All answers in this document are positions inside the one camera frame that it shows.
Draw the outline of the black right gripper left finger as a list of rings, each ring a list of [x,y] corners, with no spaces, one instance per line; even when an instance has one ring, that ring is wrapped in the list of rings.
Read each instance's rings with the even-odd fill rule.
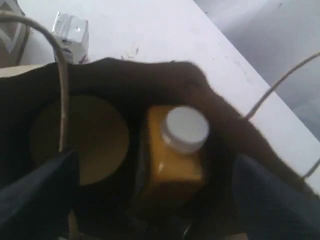
[[[70,150],[1,189],[1,234],[59,234],[79,182],[79,155]]]

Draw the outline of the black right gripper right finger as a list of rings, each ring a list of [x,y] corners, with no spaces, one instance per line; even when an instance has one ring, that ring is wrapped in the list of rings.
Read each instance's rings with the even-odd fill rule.
[[[320,200],[299,192],[255,160],[238,155],[232,195],[250,240],[318,240]]]

